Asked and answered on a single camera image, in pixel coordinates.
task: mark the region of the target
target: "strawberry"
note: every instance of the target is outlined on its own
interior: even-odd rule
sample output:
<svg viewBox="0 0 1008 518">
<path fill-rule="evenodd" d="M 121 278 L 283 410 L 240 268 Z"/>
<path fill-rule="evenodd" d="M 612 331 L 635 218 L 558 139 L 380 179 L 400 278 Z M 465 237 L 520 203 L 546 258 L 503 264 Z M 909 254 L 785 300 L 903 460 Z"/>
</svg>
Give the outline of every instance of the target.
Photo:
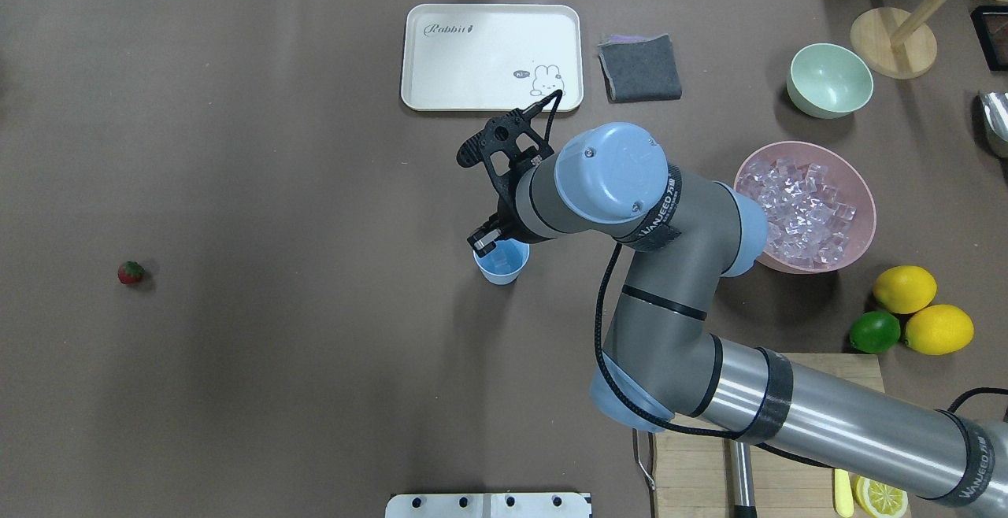
<svg viewBox="0 0 1008 518">
<path fill-rule="evenodd" d="M 119 281 L 123 284 L 136 284 L 143 280 L 143 267 L 135 262 L 124 262 L 119 267 Z"/>
</svg>

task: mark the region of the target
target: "lemon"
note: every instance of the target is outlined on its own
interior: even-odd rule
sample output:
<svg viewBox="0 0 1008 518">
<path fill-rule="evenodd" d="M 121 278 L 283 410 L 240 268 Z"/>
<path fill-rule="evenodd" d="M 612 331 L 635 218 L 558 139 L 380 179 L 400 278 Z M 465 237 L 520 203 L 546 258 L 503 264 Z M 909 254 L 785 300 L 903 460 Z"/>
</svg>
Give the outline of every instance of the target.
<svg viewBox="0 0 1008 518">
<path fill-rule="evenodd" d="M 858 477 L 854 482 L 854 498 L 874 518 L 899 518 L 906 514 L 906 491 L 878 481 Z"/>
<path fill-rule="evenodd" d="M 954 353 L 973 341 L 973 319 L 955 305 L 925 307 L 906 322 L 903 342 L 925 355 Z"/>
<path fill-rule="evenodd" d="M 896 266 L 883 271 L 872 286 L 875 299 L 893 313 L 913 313 L 927 307 L 938 293 L 938 282 L 919 266 Z"/>
</svg>

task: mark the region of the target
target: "black tape band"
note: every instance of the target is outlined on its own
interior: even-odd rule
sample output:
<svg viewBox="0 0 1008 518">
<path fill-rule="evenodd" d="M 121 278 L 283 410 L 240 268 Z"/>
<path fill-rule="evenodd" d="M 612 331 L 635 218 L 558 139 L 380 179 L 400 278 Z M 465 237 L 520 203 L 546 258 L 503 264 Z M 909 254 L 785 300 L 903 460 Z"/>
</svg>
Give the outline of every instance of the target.
<svg viewBox="0 0 1008 518">
<path fill-rule="evenodd" d="M 707 411 L 711 400 L 714 399 L 714 393 L 718 391 L 718 383 L 721 382 L 721 367 L 724 365 L 725 351 L 718 336 L 712 335 L 711 340 L 714 341 L 714 370 L 711 372 L 711 382 L 707 383 L 707 392 L 704 393 L 700 406 L 697 406 L 697 409 L 691 413 L 686 414 L 688 417 L 697 417 Z"/>
<path fill-rule="evenodd" d="M 634 232 L 616 239 L 616 242 L 645 253 L 656 251 L 672 242 L 681 235 L 676 228 L 668 224 L 675 214 L 675 208 L 679 205 L 680 196 L 682 196 L 682 172 L 679 167 L 669 163 L 668 183 L 661 200 L 645 214 L 644 220 Z"/>
<path fill-rule="evenodd" d="M 994 444 L 987 431 L 976 423 L 952 412 L 937 410 L 951 418 L 966 442 L 966 470 L 956 488 L 936 498 L 923 498 L 952 508 L 966 506 L 979 499 L 994 476 Z"/>
<path fill-rule="evenodd" d="M 766 392 L 756 410 L 749 427 L 742 430 L 736 440 L 745 443 L 762 443 L 772 439 L 784 426 L 787 413 L 791 410 L 791 395 L 794 393 L 794 371 L 791 361 L 780 353 L 756 347 L 756 351 L 766 359 Z"/>
<path fill-rule="evenodd" d="M 656 305 L 658 307 L 663 307 L 669 311 L 674 311 L 679 314 L 684 314 L 686 317 L 692 317 L 698 321 L 703 321 L 707 319 L 707 311 L 696 309 L 688 305 L 681 304 L 677 301 L 672 301 L 670 299 L 665 299 L 662 296 L 654 295 L 651 292 L 645 292 L 644 289 L 635 288 L 633 286 L 623 285 L 623 293 L 628 296 L 634 296 L 641 301 L 646 301 L 651 303 L 651 305 Z"/>
</svg>

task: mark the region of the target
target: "lemon slice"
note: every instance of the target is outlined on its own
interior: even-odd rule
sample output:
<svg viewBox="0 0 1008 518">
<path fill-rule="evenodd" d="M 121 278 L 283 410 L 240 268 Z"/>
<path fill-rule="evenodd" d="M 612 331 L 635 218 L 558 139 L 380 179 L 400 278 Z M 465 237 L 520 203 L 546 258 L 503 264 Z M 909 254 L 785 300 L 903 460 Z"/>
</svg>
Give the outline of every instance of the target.
<svg viewBox="0 0 1008 518">
<path fill-rule="evenodd" d="M 906 514 L 906 491 L 864 477 L 854 483 L 854 498 L 872 518 L 900 518 Z"/>
</svg>

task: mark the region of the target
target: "black cable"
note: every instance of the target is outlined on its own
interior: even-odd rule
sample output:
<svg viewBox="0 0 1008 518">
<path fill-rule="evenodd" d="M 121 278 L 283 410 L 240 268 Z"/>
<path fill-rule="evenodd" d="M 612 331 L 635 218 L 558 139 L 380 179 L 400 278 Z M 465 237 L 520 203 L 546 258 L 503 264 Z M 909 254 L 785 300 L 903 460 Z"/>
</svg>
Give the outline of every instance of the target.
<svg viewBox="0 0 1008 518">
<path fill-rule="evenodd" d="M 546 130 L 542 133 L 542 140 L 549 144 L 549 131 L 553 128 L 553 117 L 556 116 L 556 110 L 560 106 L 560 98 L 563 96 L 563 90 L 556 90 L 556 99 L 553 100 L 553 106 L 549 110 L 549 117 L 546 117 Z"/>
<path fill-rule="evenodd" d="M 967 390 L 966 392 L 960 394 L 959 398 L 956 398 L 956 400 L 949 405 L 949 411 L 956 413 L 956 410 L 963 405 L 963 402 L 966 402 L 978 394 L 1000 394 L 1002 396 L 1008 396 L 1008 388 L 991 388 L 988 386 L 982 386 L 980 388 L 974 388 L 973 390 Z"/>
<path fill-rule="evenodd" d="M 616 243 L 616 248 L 613 249 L 613 255 L 609 257 L 609 264 L 606 266 L 606 273 L 602 274 L 602 284 L 599 286 L 599 298 L 595 302 L 595 362 L 599 366 L 599 372 L 602 373 L 602 378 L 605 379 L 606 384 L 609 385 L 610 390 L 616 395 L 616 398 L 623 403 L 631 412 L 633 412 L 637 417 L 644 419 L 645 421 L 663 427 L 665 429 L 670 429 L 672 431 L 678 431 L 681 433 L 688 433 L 690 435 L 706 435 L 710 437 L 721 437 L 723 439 L 732 439 L 734 434 L 730 431 L 723 431 L 721 429 L 703 429 L 700 427 L 686 427 L 683 425 L 676 425 L 674 423 L 669 423 L 663 419 L 660 419 L 646 411 L 640 406 L 633 403 L 623 394 L 620 390 L 619 385 L 613 380 L 613 375 L 609 372 L 609 367 L 606 366 L 606 361 L 602 356 L 602 310 L 606 301 L 606 288 L 609 287 L 609 278 L 613 275 L 613 268 L 616 267 L 616 260 L 620 257 L 620 251 L 623 250 L 623 245 Z"/>
<path fill-rule="evenodd" d="M 546 131 L 548 134 L 549 126 L 546 125 Z M 609 389 L 613 391 L 613 394 L 627 407 L 631 412 L 640 417 L 641 419 L 650 422 L 658 427 L 663 427 L 669 429 L 670 431 L 678 431 L 680 433 L 686 433 L 688 435 L 704 435 L 708 437 L 721 437 L 723 439 L 735 439 L 739 436 L 738 433 L 734 433 L 727 430 L 721 429 L 705 429 L 703 427 L 689 427 L 685 425 L 676 425 L 674 423 L 669 423 L 662 420 L 654 415 L 644 411 L 643 408 L 633 403 L 633 400 L 627 398 L 623 391 L 620 390 L 619 385 L 613 380 L 613 375 L 609 372 L 609 367 L 606 366 L 606 361 L 602 356 L 602 312 L 605 307 L 606 302 L 606 289 L 609 287 L 609 278 L 613 275 L 613 269 L 616 267 L 616 260 L 619 260 L 620 251 L 623 250 L 623 245 L 616 243 L 616 247 L 613 249 L 613 255 L 609 257 L 609 264 L 606 266 L 606 273 L 602 274 L 602 282 L 599 285 L 599 296 L 595 302 L 595 363 L 599 367 L 599 372 L 602 373 L 602 378 L 605 379 L 606 384 L 609 385 Z M 810 460 L 809 458 L 803 458 L 801 456 L 796 456 L 790 454 L 783 449 L 778 449 L 767 445 L 766 443 L 759 443 L 757 447 L 780 456 L 784 459 L 791 460 L 796 463 L 803 463 L 805 465 L 810 465 L 812 467 L 822 467 L 825 469 L 830 469 L 829 465 L 824 465 L 817 461 Z"/>
</svg>

